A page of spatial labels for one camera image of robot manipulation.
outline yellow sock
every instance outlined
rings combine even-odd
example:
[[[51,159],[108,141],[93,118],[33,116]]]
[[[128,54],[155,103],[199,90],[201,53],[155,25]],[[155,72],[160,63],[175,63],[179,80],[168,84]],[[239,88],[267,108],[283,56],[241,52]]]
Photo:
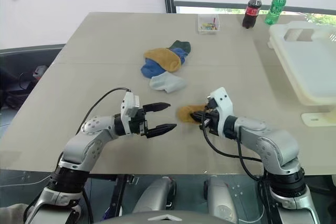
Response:
[[[180,119],[181,122],[184,122],[184,123],[199,124],[190,116],[190,114],[195,111],[203,111],[205,106],[206,104],[188,105],[188,106],[180,107],[177,110],[177,117],[178,119]]]
[[[181,60],[177,54],[167,48],[155,48],[144,54],[145,58],[154,60],[168,72],[178,71],[181,67]]]

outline green bottle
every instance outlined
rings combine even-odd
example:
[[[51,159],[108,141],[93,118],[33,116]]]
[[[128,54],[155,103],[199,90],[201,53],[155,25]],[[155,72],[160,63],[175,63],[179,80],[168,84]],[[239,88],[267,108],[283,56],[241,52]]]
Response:
[[[273,25],[278,22],[279,16],[286,4],[286,0],[272,0],[271,7],[265,18],[265,23]]]

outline sock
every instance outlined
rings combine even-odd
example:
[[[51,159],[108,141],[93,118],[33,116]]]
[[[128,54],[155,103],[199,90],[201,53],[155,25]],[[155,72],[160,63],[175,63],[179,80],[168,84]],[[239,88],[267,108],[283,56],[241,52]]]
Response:
[[[145,65],[141,68],[141,72],[145,77],[152,78],[153,76],[158,76],[165,72],[165,70],[154,60],[145,59],[145,62]]]
[[[190,43],[188,41],[179,41],[176,40],[171,46],[170,46],[170,50],[174,49],[174,48],[181,48],[182,50],[184,50],[187,54],[190,53],[191,51],[191,46]]]
[[[170,49],[172,52],[174,52],[177,56],[179,56],[181,60],[181,64],[185,62],[185,57],[187,57],[188,53],[184,51],[182,48],[176,47]]]
[[[165,72],[158,76],[152,77],[149,83],[149,86],[151,87],[151,89],[165,90],[167,93],[180,90],[184,88],[186,85],[187,84],[185,80],[169,72]]]
[[[180,107],[177,110],[177,117],[178,119],[180,119],[181,122],[184,122],[184,123],[199,124],[190,116],[190,114],[195,111],[200,111],[200,110],[203,111],[205,106],[206,104],[188,105],[188,106]]]
[[[167,48],[155,48],[144,54],[146,59],[154,60],[168,72],[178,71],[181,67],[181,60],[178,55]]]

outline table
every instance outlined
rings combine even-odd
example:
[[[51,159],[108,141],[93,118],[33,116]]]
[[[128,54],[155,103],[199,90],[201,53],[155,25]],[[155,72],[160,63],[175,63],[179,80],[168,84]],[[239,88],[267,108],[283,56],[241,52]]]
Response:
[[[242,15],[220,15],[216,36],[196,32],[197,15],[89,14],[20,109],[0,142],[0,168],[52,171],[65,144],[75,134],[87,110],[108,90],[125,86],[141,104],[168,102],[165,111],[149,113],[150,127],[178,123],[171,132],[147,140],[120,137],[108,143],[96,174],[244,174],[239,160],[219,156],[207,146],[195,125],[178,121],[176,109],[201,104],[224,86],[238,116],[247,116],[288,130],[299,142],[299,159],[307,175],[336,174],[334,127],[306,127],[304,111],[325,108],[299,103],[273,50],[267,47],[268,27],[241,27]],[[301,20],[282,16],[281,23]],[[149,88],[140,68],[143,53],[186,40],[192,52],[176,72],[188,85],[166,94]],[[113,93],[93,115],[119,113],[123,91]],[[220,149],[237,154],[234,141],[211,136]],[[243,154],[256,154],[243,148]],[[246,162],[255,174],[261,165]]]

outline clear plastic box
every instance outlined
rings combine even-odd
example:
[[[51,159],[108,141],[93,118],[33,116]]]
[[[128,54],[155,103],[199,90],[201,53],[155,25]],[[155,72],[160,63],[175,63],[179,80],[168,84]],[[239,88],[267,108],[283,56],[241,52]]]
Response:
[[[198,33],[201,35],[214,35],[219,31],[219,16],[217,14],[198,15]]]

